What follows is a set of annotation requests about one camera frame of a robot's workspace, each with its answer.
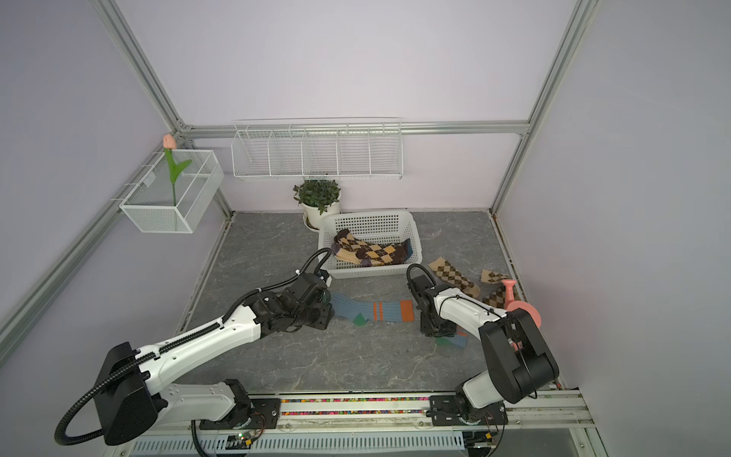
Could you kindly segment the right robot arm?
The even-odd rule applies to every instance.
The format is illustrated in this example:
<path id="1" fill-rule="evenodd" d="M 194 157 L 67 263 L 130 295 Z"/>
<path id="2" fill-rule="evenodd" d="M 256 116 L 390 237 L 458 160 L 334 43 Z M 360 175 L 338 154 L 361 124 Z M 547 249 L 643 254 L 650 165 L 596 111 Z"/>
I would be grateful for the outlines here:
<path id="1" fill-rule="evenodd" d="M 411 265 L 407 286 L 429 337 L 454 336 L 463 329 L 479 340 L 487 368 L 455 392 L 429 398 L 426 416 L 438 427 L 502 426 L 506 405 L 516 405 L 557 380 L 558 363 L 528 310 L 493 308 L 458 288 L 439 284 L 422 265 Z"/>

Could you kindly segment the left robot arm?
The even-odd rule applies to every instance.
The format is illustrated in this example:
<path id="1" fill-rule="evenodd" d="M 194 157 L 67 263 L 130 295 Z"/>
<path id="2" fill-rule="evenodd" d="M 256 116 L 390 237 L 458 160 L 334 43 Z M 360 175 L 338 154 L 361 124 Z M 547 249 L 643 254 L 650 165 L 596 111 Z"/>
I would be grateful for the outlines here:
<path id="1" fill-rule="evenodd" d="M 302 268 L 280 283 L 253 289 L 207 324 L 135 350 L 109 351 L 94 386 L 64 414 L 54 431 L 61 446 L 103 438 L 125 444 L 157 425 L 188 422 L 192 430 L 251 428 L 256 437 L 268 418 L 237 380 L 210 386 L 176 386 L 184 374 L 218 356 L 268 335 L 326 329 L 333 318 L 323 269 L 329 248 L 318 249 Z"/>

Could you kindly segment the dark brown argyle sock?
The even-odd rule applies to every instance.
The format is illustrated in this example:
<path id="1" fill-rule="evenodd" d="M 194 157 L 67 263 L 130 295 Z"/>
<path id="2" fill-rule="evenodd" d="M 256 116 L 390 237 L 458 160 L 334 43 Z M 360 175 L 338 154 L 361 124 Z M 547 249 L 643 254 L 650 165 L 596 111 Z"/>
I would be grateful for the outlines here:
<path id="1" fill-rule="evenodd" d="M 331 246 L 333 254 L 341 261 L 360 267 L 375 267 L 377 260 L 370 256 L 370 245 L 353 236 L 349 229 L 340 230 Z"/>
<path id="2" fill-rule="evenodd" d="M 404 264 L 413 254 L 411 240 L 388 245 L 366 245 L 356 251 L 356 257 L 364 267 L 382 267 Z"/>

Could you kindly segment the white plastic perforated basket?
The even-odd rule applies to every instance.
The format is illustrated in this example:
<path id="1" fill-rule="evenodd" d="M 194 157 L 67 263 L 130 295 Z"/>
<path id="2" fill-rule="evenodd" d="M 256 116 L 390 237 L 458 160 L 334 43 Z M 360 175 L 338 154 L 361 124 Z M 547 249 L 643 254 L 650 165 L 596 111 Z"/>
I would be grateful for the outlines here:
<path id="1" fill-rule="evenodd" d="M 331 248 L 340 230 L 349 229 L 359 240 L 369 245 L 388 245 L 411 240 L 413 254 L 404 264 L 382 267 L 360 267 L 339 260 L 334 254 L 325 262 L 325 269 L 336 279 L 404 274 L 409 265 L 423 260 L 421 240 L 415 219 L 409 211 L 367 211 L 341 213 L 324 219 L 319 230 L 319 246 Z"/>

